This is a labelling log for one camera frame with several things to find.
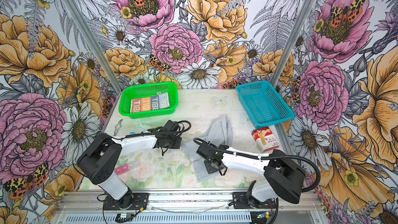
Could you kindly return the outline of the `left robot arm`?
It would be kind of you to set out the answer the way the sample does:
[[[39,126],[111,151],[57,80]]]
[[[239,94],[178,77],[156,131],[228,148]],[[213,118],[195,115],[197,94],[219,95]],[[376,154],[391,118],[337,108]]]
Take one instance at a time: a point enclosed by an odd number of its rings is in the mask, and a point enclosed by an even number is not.
[[[77,166],[91,183],[104,190],[106,202],[115,202],[117,208],[128,209],[135,201],[131,190],[115,172],[119,158],[146,149],[159,148],[162,154],[179,149],[182,134],[190,129],[189,121],[169,120],[162,127],[121,138],[102,133],[78,158]]]

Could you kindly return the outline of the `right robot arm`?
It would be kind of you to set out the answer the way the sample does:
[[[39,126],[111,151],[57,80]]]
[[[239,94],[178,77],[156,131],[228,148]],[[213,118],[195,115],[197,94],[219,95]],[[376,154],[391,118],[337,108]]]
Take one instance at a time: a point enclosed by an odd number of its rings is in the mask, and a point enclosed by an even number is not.
[[[252,181],[243,202],[240,205],[251,208],[262,208],[271,199],[283,199],[292,204],[298,204],[301,194],[314,190],[321,181],[321,171],[318,166],[305,157],[287,155],[275,149],[272,153],[250,153],[237,150],[227,145],[216,146],[202,139],[194,139],[199,145],[197,154],[204,159],[208,174],[225,175],[228,169],[256,173],[265,178],[263,181]],[[305,171],[296,163],[301,161],[315,170],[314,182],[304,187]]]

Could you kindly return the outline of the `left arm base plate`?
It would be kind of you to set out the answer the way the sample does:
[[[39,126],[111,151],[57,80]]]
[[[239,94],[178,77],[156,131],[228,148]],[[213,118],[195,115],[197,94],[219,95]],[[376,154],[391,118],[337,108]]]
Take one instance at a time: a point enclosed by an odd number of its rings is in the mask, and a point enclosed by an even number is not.
[[[133,193],[128,191],[121,199],[115,200],[107,196],[104,201],[105,211],[138,211],[141,208],[146,209],[149,202],[148,193]]]

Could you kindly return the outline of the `plain grey towel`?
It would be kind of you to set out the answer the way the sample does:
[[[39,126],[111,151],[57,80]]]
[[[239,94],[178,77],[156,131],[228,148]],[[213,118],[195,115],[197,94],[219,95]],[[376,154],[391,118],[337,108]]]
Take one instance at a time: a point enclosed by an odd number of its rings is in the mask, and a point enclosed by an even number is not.
[[[220,145],[231,145],[233,142],[233,131],[230,120],[227,115],[222,115],[213,119],[207,131],[198,136],[199,139],[209,141],[211,144],[219,147]],[[183,142],[180,149],[188,157],[193,164],[193,169],[197,178],[197,182],[209,180],[216,177],[215,173],[209,174],[205,168],[205,159],[197,154],[199,145],[197,145],[193,138]]]

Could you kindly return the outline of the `grey blue towel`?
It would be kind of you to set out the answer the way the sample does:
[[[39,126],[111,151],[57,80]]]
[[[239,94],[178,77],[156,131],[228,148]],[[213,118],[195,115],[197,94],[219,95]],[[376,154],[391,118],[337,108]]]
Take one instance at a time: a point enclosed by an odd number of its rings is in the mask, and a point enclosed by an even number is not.
[[[154,96],[132,99],[130,113],[163,110],[170,106],[168,93],[158,93]]]

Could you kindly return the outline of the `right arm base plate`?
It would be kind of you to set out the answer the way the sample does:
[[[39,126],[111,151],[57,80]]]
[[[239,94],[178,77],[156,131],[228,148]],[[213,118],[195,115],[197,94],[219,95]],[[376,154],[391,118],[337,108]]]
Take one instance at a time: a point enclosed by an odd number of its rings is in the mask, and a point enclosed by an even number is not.
[[[246,192],[235,191],[232,193],[232,202],[229,206],[234,209],[269,209],[274,210],[276,208],[276,201],[267,200],[260,202],[253,197],[248,197]]]

